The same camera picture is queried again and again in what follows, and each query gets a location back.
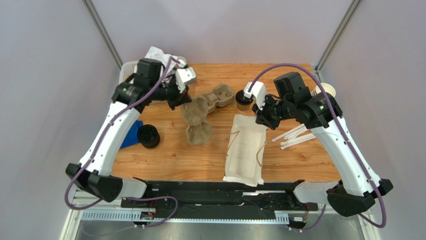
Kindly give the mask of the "brown paper coffee cup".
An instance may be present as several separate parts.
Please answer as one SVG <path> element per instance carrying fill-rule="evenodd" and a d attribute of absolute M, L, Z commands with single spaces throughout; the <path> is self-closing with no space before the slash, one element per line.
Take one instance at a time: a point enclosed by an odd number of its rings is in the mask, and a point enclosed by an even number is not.
<path fill-rule="evenodd" d="M 251 103 L 249 103 L 249 104 L 241 104 L 241 103 L 238 103 L 238 102 L 236 103 L 237 110 L 239 112 L 242 112 L 242 113 L 249 111 L 251 109 L 251 106 L 252 106 Z"/>

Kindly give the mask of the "brown paper bag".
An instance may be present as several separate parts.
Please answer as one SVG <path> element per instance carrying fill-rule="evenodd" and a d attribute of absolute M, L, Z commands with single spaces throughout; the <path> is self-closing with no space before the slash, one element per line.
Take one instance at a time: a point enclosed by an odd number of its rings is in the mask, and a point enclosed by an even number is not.
<path fill-rule="evenodd" d="M 226 153 L 223 180 L 250 187 L 263 185 L 262 166 L 267 127 L 256 123 L 256 117 L 236 114 Z"/>

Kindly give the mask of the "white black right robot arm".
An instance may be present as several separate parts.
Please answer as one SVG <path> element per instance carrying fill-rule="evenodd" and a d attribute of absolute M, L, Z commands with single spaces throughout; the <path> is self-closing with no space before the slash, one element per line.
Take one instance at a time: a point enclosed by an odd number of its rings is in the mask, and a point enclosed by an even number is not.
<path fill-rule="evenodd" d="M 274 80 L 279 95 L 274 99 L 263 83 L 248 83 L 244 96 L 255 100 L 255 122 L 272 130 L 281 121 L 295 119 L 320 141 L 341 177 L 334 182 L 296 181 L 286 192 L 297 203 L 330 205 L 344 217 L 369 210 L 379 196 L 393 189 L 390 180 L 380 178 L 352 142 L 342 110 L 328 93 L 311 95 L 302 76 L 289 72 Z"/>

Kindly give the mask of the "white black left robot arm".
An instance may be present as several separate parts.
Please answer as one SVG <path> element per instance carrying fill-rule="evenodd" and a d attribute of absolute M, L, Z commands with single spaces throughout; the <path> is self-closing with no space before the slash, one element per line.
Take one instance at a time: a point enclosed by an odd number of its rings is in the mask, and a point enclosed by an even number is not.
<path fill-rule="evenodd" d="M 73 207 L 68 200 L 72 186 L 108 203 L 116 198 L 142 198 L 147 183 L 112 175 L 117 153 L 146 106 L 153 101 L 166 101 L 174 110 L 191 102 L 189 85 L 196 80 L 194 69 L 173 56 L 167 64 L 140 59 L 133 72 L 116 87 L 104 123 L 88 151 L 78 163 L 66 167 L 65 173 L 71 179 L 64 196 L 66 204 Z"/>

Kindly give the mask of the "black plastic cup lid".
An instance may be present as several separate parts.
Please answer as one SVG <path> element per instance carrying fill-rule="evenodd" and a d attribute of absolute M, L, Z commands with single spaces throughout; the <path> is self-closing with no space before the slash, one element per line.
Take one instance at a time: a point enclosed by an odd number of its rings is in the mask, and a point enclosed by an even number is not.
<path fill-rule="evenodd" d="M 245 97 L 245 93 L 244 90 L 239 90 L 236 94 L 235 94 L 235 100 L 236 103 L 242 106 L 247 106 L 251 104 L 251 99 Z"/>

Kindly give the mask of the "single cardboard cup carrier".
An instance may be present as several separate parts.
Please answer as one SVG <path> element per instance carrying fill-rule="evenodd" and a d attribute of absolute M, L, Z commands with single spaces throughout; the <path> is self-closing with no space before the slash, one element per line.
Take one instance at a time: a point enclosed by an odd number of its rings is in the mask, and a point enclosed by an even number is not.
<path fill-rule="evenodd" d="M 188 124 L 186 136 L 190 145 L 202 145 L 210 140 L 212 128 L 206 120 L 208 110 L 208 102 L 201 95 L 180 107 L 183 120 Z"/>

